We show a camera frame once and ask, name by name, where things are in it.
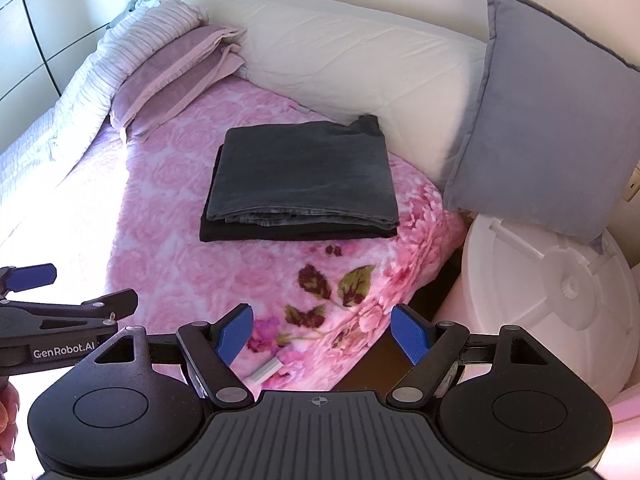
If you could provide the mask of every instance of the round lid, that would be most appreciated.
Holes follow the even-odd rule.
[[[479,215],[466,239],[462,280],[479,326],[516,324],[604,400],[634,366],[640,304],[629,266],[608,232],[602,253],[536,226]]]

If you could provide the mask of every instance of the stack of folded clothing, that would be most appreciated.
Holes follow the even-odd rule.
[[[398,204],[375,116],[232,128],[218,150],[200,240],[392,237]]]

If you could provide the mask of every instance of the blue gripper pad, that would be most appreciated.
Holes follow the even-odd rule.
[[[229,366],[240,353],[254,331],[254,310],[245,306],[240,313],[220,330],[216,354]]]
[[[4,279],[4,285],[8,290],[21,292],[38,288],[39,286],[51,285],[56,281],[58,272],[53,264],[42,264],[31,267],[18,267],[11,269]]]
[[[414,366],[429,351],[424,328],[398,306],[391,311],[391,335]]]

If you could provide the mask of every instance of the white tiled wall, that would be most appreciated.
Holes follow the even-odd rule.
[[[0,0],[0,153],[55,104],[128,1]]]

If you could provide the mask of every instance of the wooden floor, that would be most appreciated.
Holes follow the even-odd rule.
[[[436,280],[419,289],[409,302],[409,306],[426,319],[433,319],[460,275],[461,255],[461,252],[457,252],[447,261]],[[334,390],[374,390],[385,396],[410,369],[411,361],[396,344],[390,329],[387,329],[358,364],[336,384]]]

